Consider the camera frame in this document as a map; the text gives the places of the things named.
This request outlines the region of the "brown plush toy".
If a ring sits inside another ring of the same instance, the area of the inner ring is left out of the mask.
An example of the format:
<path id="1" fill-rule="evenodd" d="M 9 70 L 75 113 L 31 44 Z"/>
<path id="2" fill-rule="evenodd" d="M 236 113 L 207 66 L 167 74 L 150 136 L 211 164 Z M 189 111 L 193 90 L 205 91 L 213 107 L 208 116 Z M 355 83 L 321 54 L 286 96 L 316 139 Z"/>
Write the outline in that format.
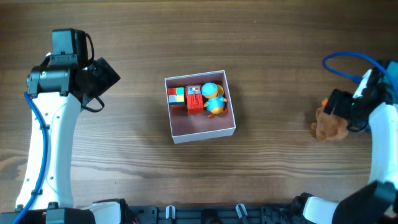
<path id="1" fill-rule="evenodd" d="M 325 109 L 328 99 L 322 101 L 321 107 L 315 112 L 316 122 L 311 128 L 315 130 L 315 137 L 320 142 L 342 140 L 348 136 L 348 122 L 335 114 L 327 114 Z"/>

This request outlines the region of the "multicoloured puzzle cube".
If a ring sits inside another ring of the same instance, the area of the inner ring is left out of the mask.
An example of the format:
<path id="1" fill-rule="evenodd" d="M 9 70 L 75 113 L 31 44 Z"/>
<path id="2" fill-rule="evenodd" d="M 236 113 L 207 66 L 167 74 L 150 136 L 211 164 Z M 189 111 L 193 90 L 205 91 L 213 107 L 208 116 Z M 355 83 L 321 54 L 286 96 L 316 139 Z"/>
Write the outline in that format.
<path id="1" fill-rule="evenodd" d="M 171 108 L 185 106 L 184 87 L 168 88 L 168 103 Z"/>

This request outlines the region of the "white box pink interior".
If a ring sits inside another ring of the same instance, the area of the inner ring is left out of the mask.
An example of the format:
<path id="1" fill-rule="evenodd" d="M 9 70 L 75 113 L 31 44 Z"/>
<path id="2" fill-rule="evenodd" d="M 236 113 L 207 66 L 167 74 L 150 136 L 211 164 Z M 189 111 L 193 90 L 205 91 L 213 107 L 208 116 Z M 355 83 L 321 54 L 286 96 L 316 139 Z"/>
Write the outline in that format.
<path id="1" fill-rule="evenodd" d="M 175 144 L 233 135 L 236 129 L 226 72 L 164 80 Z"/>

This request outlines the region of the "red toy fire truck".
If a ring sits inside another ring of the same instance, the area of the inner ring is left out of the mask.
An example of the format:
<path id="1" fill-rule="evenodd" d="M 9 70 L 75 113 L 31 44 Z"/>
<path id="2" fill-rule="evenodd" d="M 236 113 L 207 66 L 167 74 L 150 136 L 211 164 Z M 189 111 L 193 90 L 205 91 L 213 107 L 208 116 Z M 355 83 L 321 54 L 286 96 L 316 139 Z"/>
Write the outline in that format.
<path id="1" fill-rule="evenodd" d="M 189 115 L 202 114 L 204 102 L 201 93 L 201 85 L 189 85 L 185 87 L 187 113 Z"/>

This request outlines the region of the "duck toy blue hat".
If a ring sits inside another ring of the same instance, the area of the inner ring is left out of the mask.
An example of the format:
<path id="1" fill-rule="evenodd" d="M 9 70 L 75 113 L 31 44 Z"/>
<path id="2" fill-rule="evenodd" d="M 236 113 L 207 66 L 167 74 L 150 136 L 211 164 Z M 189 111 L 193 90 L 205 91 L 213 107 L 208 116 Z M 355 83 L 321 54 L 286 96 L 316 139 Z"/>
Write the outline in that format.
<path id="1" fill-rule="evenodd" d="M 207 99 L 203 107 L 210 112 L 208 115 L 209 118 L 220 113 L 228 112 L 225 106 L 228 100 L 224 97 L 224 89 L 221 85 L 208 82 L 202 86 L 201 93 L 202 96 Z"/>

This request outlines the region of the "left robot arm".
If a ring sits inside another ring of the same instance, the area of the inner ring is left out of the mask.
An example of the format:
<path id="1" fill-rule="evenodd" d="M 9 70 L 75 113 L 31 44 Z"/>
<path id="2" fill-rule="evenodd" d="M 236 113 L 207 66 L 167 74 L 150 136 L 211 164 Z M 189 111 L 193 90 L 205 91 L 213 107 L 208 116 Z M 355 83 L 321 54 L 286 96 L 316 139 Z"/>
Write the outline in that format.
<path id="1" fill-rule="evenodd" d="M 129 223 L 134 218 L 123 199 L 75 208 L 72 194 L 78 116 L 118 81 L 109 63 L 95 58 L 89 34 L 52 32 L 52 51 L 27 76 L 24 96 L 32 112 L 27 170 L 15 210 L 2 213 L 2 223 Z"/>

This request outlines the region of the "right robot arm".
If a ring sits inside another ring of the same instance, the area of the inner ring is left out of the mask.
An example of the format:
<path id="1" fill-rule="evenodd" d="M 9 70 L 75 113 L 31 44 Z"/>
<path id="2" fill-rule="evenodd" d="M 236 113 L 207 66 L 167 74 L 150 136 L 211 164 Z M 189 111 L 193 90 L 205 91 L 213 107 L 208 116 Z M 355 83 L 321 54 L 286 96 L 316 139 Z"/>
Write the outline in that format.
<path id="1" fill-rule="evenodd" d="M 379 60 L 354 93 L 335 89 L 312 123 L 320 142 L 371 134 L 368 184 L 332 202 L 302 193 L 290 204 L 290 223 L 397 223 L 397 61 Z"/>

